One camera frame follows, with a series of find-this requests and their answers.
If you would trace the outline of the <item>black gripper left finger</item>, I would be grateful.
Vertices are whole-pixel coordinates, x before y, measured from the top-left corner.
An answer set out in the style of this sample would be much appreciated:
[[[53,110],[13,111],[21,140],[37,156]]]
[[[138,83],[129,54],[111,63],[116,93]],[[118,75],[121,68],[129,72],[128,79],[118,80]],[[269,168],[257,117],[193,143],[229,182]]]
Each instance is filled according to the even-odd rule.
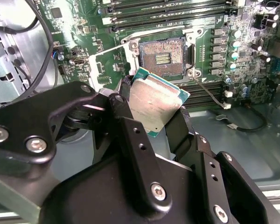
[[[161,169],[143,125],[134,120],[126,99],[113,93],[106,97],[75,81],[0,109],[0,128],[7,131],[0,141],[0,159],[12,163],[19,174],[36,173],[56,155],[56,144],[77,130],[65,118],[84,105],[93,106],[83,124],[111,139],[102,159],[121,155],[132,172],[141,201],[153,214],[164,216],[172,207]]]

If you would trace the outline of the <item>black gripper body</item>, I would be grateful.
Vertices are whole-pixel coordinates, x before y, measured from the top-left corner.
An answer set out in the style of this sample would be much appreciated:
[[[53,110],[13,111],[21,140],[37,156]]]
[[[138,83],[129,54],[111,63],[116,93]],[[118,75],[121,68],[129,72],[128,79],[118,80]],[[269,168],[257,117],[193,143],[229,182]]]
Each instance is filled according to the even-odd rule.
[[[161,156],[156,159],[173,199],[165,216],[145,208],[132,172],[117,154],[58,184],[42,206],[39,223],[207,224],[194,173]]]

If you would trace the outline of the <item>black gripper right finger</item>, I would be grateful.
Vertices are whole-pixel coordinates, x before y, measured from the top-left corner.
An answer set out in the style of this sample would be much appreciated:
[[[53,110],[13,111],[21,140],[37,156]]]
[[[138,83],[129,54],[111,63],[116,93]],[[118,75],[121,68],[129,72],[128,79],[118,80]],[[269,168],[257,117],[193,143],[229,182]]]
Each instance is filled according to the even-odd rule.
[[[165,125],[174,161],[194,174],[196,212],[202,224],[280,224],[280,213],[237,160],[194,131],[185,107]]]

